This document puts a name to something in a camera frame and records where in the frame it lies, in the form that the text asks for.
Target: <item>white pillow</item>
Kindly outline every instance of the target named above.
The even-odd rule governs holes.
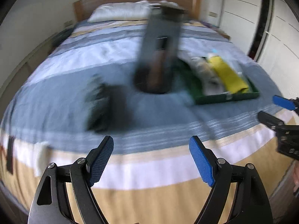
[[[161,1],[161,3],[178,6],[174,2]],[[87,21],[97,23],[110,20],[147,20],[149,14],[150,3],[148,1],[107,3],[97,7]]]

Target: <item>yellow object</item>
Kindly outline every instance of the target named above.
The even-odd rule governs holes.
[[[220,77],[227,91],[231,93],[248,92],[248,84],[242,80],[237,73],[226,64],[220,56],[212,56],[207,62],[213,67]]]

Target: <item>wall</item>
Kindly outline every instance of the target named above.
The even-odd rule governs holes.
[[[77,0],[17,0],[0,26],[0,87],[13,69],[35,47],[63,24],[74,20],[72,3]],[[222,0],[204,0],[202,16],[213,24],[219,17],[207,17],[209,11],[221,13]]]
[[[257,29],[262,0],[224,0],[220,28],[248,54]]]
[[[299,97],[299,23],[284,0],[274,0],[269,35],[258,63],[284,97]]]

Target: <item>striped bedspread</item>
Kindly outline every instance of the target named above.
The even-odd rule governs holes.
[[[34,175],[35,144],[47,142],[46,162],[73,163],[98,146],[105,135],[115,142],[101,180],[92,191],[109,223],[193,223],[210,188],[200,179],[188,149],[198,135],[217,157],[231,164],[253,163],[270,195],[291,159],[275,152],[272,131],[257,121],[264,110],[285,122],[289,111],[272,104],[280,92],[264,70],[227,39],[200,23],[185,23],[180,49],[206,56],[216,49],[225,60],[237,60],[260,91],[240,102],[194,105],[179,80],[164,95],[138,92],[132,75],[146,21],[80,23],[30,76],[9,104],[0,128],[0,177],[29,210],[40,177]],[[107,131],[86,132],[85,94],[98,74],[112,91],[112,124]],[[8,136],[14,174],[6,170]],[[76,205],[68,185],[71,206]],[[221,222],[234,196],[229,193]],[[72,208],[77,222],[80,214]]]

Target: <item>green box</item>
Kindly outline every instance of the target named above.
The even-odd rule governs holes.
[[[187,63],[178,59],[175,66],[175,71],[180,74],[180,77],[184,81],[187,90],[197,105],[256,99],[260,95],[260,92],[257,90],[255,85],[247,78],[252,88],[251,93],[227,93],[206,96],[202,93],[202,83],[200,79],[192,72]]]

